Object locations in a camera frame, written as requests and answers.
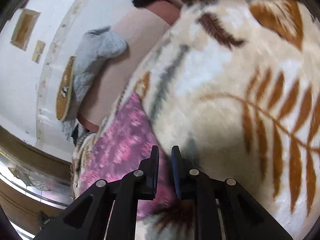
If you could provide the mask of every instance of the white wall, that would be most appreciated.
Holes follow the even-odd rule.
[[[71,161],[73,144],[66,141],[61,123],[55,118],[63,70],[86,31],[114,25],[132,6],[131,0],[81,0],[79,6],[75,0],[30,0],[26,8],[41,14],[27,51],[10,44],[21,14],[18,10],[0,33],[0,125],[28,144]],[[57,35],[61,25],[72,17],[70,28],[65,28],[68,31]],[[31,61],[37,40],[46,43],[39,64]],[[55,52],[51,43],[59,44]]]

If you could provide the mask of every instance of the purple floral fabric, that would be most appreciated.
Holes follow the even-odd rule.
[[[81,175],[80,192],[83,193],[98,179],[112,182],[138,169],[140,161],[150,157],[153,145],[159,146],[159,143],[142,110],[139,96],[134,92],[89,153],[87,171]],[[161,147],[159,154],[156,198],[153,201],[139,201],[138,218],[151,214],[161,206],[169,206],[175,200],[173,187],[169,184],[165,153]]]

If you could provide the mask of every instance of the screw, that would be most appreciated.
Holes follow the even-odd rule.
[[[141,177],[142,175],[143,175],[143,171],[141,171],[141,170],[136,170],[136,171],[134,171],[134,176],[136,176],[136,177]]]
[[[227,179],[227,184],[230,186],[234,186],[237,182],[234,179]]]
[[[104,187],[106,185],[106,182],[103,179],[100,179],[96,182],[97,187]]]
[[[196,170],[196,169],[192,169],[192,170],[189,171],[189,173],[190,173],[191,175],[193,175],[193,176],[196,176],[196,175],[199,174],[199,171]]]

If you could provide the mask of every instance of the gray cloth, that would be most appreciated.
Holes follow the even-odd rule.
[[[63,132],[70,139],[75,125],[75,119],[85,94],[92,81],[105,62],[119,56],[127,48],[126,42],[110,27],[87,31],[76,50],[73,66],[72,96],[67,117],[63,122]]]

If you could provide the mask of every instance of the brown wooden molding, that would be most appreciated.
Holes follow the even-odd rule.
[[[0,126],[0,149],[26,169],[40,171],[70,181],[70,163],[40,151],[10,134]]]
[[[23,195],[2,180],[0,180],[0,204],[10,221],[33,235],[40,231],[37,223],[39,211],[50,217],[56,217],[62,211]]]

